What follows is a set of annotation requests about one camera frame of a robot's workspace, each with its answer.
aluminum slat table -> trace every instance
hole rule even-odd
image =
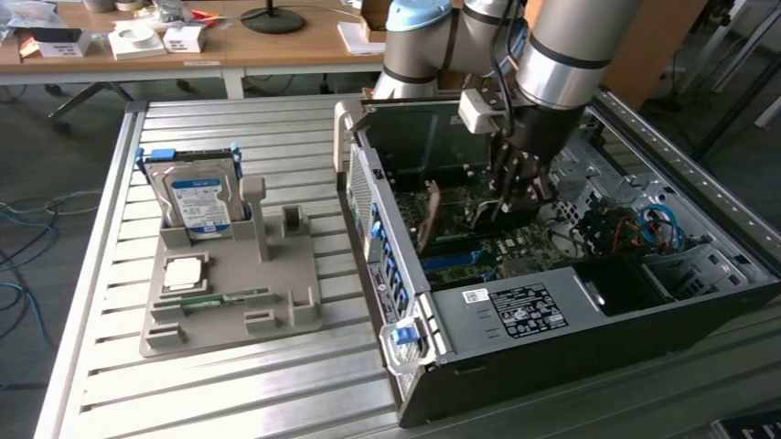
[[[778,398],[773,302],[683,353],[399,429],[333,183],[332,108],[355,97],[164,102],[125,114],[36,438],[699,437],[717,417]],[[231,142],[245,173],[265,177],[264,211],[299,203],[312,219],[324,327],[145,359],[160,209],[134,150]]]

white label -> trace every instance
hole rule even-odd
[[[199,233],[213,233],[229,226],[228,208],[217,198],[221,182],[217,178],[179,180],[171,184],[184,226]]]
[[[184,65],[188,67],[219,66],[219,64],[219,61],[184,61]]]
[[[467,304],[472,304],[474,302],[482,302],[484,300],[488,300],[488,290],[486,288],[480,288],[479,290],[464,291],[462,294],[463,294],[463,301]]]

gray floor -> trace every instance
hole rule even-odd
[[[686,66],[691,48],[702,44],[702,38],[690,39],[682,53],[679,63]],[[666,116],[648,115],[648,119],[680,144],[686,142],[679,133],[683,127],[687,136],[698,142],[726,108],[754,78],[766,63],[767,56],[758,54],[741,70],[729,88],[718,96],[702,93],[707,98],[709,107],[698,103],[684,105],[680,112]],[[269,92],[284,88],[289,77],[277,77],[256,83]],[[761,130],[750,125],[761,109],[773,102],[781,93],[781,82],[767,86],[765,93],[755,99],[733,128],[717,145],[717,150],[707,157],[707,164],[746,204],[781,228],[781,192],[774,187],[781,183],[777,176],[777,159],[781,148],[777,148],[781,121],[774,121],[770,128]],[[339,92],[355,92],[361,86],[371,86],[372,81],[365,74],[331,75],[331,83]],[[224,90],[219,80],[192,80],[195,94],[180,91],[175,83],[168,81],[128,84],[126,90],[140,100],[179,101],[187,99],[224,98]],[[64,86],[68,93],[78,90],[78,86]],[[319,92],[319,75],[295,78],[284,94],[316,94]],[[28,197],[53,198],[74,190],[89,189],[102,185],[106,163],[110,157],[116,133],[120,127],[122,103],[109,92],[101,92],[89,103],[65,116],[72,124],[73,134],[56,134],[48,126],[44,114],[49,112],[64,98],[53,98],[42,91],[42,87],[30,86],[17,102],[0,104],[0,200],[10,201]],[[679,99],[689,103],[691,98]],[[93,202],[94,198],[81,200]],[[30,220],[45,220],[45,217],[29,217]],[[22,273],[36,293],[41,312],[49,332],[58,339],[64,327],[69,299],[76,285],[78,266],[86,247],[92,226],[92,214],[61,218],[57,222],[58,237],[53,248],[22,268]],[[18,248],[37,230],[21,228],[0,220],[0,248],[5,251]],[[12,282],[9,273],[0,273],[0,282]],[[9,313],[0,318],[9,320]],[[21,327],[9,337],[1,340],[0,347],[0,381],[14,380],[20,371],[38,361],[38,337],[33,319],[28,316]],[[33,373],[18,382],[41,383],[48,379],[53,353],[48,351]],[[14,390],[0,391],[0,437],[25,438],[34,429],[44,391]]]

paper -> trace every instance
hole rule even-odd
[[[336,28],[344,40],[344,46],[347,46],[347,50],[352,55],[380,55],[385,52],[385,43],[369,43],[365,41],[360,24],[340,21]]]

robotic arm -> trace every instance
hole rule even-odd
[[[576,127],[642,0],[546,0],[522,52],[516,2],[526,3],[466,0],[459,11],[448,0],[395,0],[375,88],[376,99],[434,96],[439,70],[496,78],[514,73],[508,84],[499,81],[500,92],[464,91],[459,106],[470,132],[491,134],[494,218],[499,210],[532,209],[552,199],[550,161]],[[494,62],[491,53],[507,51]]]

